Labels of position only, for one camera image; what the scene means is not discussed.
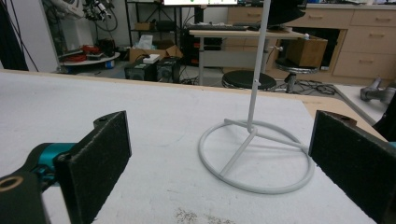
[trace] desk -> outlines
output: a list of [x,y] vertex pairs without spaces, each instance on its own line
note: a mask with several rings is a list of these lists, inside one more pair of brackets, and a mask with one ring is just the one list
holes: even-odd
[[[240,90],[0,70],[0,176],[18,169],[35,146],[77,142],[95,119],[126,110],[133,156],[95,223],[374,223],[318,167],[305,187],[281,195],[236,189],[206,170],[197,153],[200,136],[224,118],[245,119],[249,97]],[[322,97],[260,92],[255,118],[308,145],[317,109],[343,113],[375,132],[343,102]],[[212,147],[235,145],[212,140]],[[278,175],[293,181],[304,167],[289,161],[300,157],[281,153],[256,159],[288,169]],[[59,188],[43,197],[51,221],[68,223]]]
[[[204,67],[254,67],[256,64],[256,52],[251,51],[224,51],[224,50],[204,50],[205,37],[221,37],[221,38],[258,38],[258,31],[205,31],[190,30],[190,35],[200,38],[199,52],[199,85],[203,85]],[[288,32],[267,32],[267,39],[296,39],[304,35]]]

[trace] black stool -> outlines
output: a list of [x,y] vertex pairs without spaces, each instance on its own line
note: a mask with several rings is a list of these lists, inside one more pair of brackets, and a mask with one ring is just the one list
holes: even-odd
[[[223,87],[226,88],[251,89],[253,77],[253,71],[237,70],[224,74],[221,82]],[[274,78],[263,73],[260,73],[259,82],[261,83],[259,86],[259,90],[261,91],[268,91],[276,86]]]
[[276,59],[275,64],[277,69],[289,72],[285,78],[286,93],[293,93],[297,74],[315,74],[318,71],[316,67],[301,67],[286,58]]

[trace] drawer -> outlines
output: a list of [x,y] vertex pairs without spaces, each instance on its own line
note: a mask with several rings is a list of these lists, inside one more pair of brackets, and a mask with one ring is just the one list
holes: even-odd
[[261,21],[262,7],[229,7],[227,21]]
[[227,46],[251,46],[257,48],[259,40],[252,38],[227,38],[225,44]]
[[244,51],[244,47],[242,46],[225,46],[224,49],[228,51]]
[[396,27],[353,26],[346,33],[342,51],[396,54]]
[[286,23],[291,27],[318,27],[346,29],[353,16],[353,10],[307,8],[305,15]]
[[340,53],[336,77],[396,78],[396,54]]
[[355,10],[350,24],[396,27],[396,10]]

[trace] white metal stand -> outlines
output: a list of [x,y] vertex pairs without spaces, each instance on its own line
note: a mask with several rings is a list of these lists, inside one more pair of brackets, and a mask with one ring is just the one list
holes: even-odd
[[[264,6],[263,6],[263,11],[262,11],[262,24],[261,24],[261,29],[260,29],[259,46],[257,48],[256,64],[255,64],[255,68],[254,68],[254,78],[253,78],[253,85],[252,85],[252,92],[251,92],[251,97],[250,97],[250,106],[249,106],[247,121],[244,122],[244,121],[225,119],[223,123],[210,128],[202,135],[201,140],[199,142],[198,150],[199,150],[199,155],[200,155],[201,161],[206,166],[206,168],[213,175],[215,175],[222,181],[224,181],[232,186],[235,186],[237,188],[248,190],[251,192],[279,194],[279,193],[292,192],[292,191],[300,189],[301,187],[306,185],[314,173],[314,165],[313,165],[312,159],[308,156],[308,146],[301,144],[300,141],[297,138],[295,138],[292,134],[288,133],[286,130],[283,130],[275,125],[253,120],[254,108],[256,105],[256,98],[257,98],[257,91],[258,91],[259,86],[261,85],[261,83],[259,82],[260,72],[265,71],[266,58],[268,58],[268,53],[267,53],[268,41],[266,40],[265,37],[266,37],[266,27],[267,27],[267,22],[268,22],[270,6],[271,6],[271,1],[265,0]],[[269,136],[269,135],[266,135],[263,133],[259,133],[258,128],[253,126],[253,124],[256,124],[259,126],[265,126],[265,127],[270,128],[278,133],[282,133],[292,141],[286,141],[286,140],[275,138],[273,136]],[[221,170],[221,172],[218,172],[213,168],[212,165],[210,165],[210,163],[206,159],[205,153],[203,152],[203,148],[205,145],[206,138],[212,132],[214,132],[218,128],[221,128],[221,127],[224,127],[227,125],[237,125],[240,127],[247,128],[247,131],[249,132],[249,136],[245,140],[245,142],[242,144],[242,146],[240,148],[238,148],[238,150],[234,153],[234,155],[231,157],[231,159],[228,161],[228,163],[224,166],[224,168]],[[277,141],[277,142],[285,144],[285,145],[300,148],[302,150],[302,152],[305,153],[305,156],[307,157],[307,162],[308,162],[308,169],[307,169],[304,177],[295,184],[291,184],[289,186],[280,187],[280,188],[256,188],[256,187],[249,186],[244,183],[240,183],[235,180],[231,180],[231,179],[227,178],[226,177],[227,172],[230,170],[230,168],[233,166],[233,164],[238,160],[240,155],[244,152],[244,150],[247,148],[247,146],[250,144],[250,142],[253,140],[254,137],[266,138],[266,139],[270,139],[273,141]]]

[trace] white wall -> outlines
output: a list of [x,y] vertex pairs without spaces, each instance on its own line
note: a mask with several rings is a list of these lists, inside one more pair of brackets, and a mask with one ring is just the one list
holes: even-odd
[[58,67],[58,60],[50,37],[47,21],[44,17],[41,0],[13,0],[16,17],[8,2],[8,12],[15,25],[16,18],[21,28],[21,38],[29,71],[53,72]]

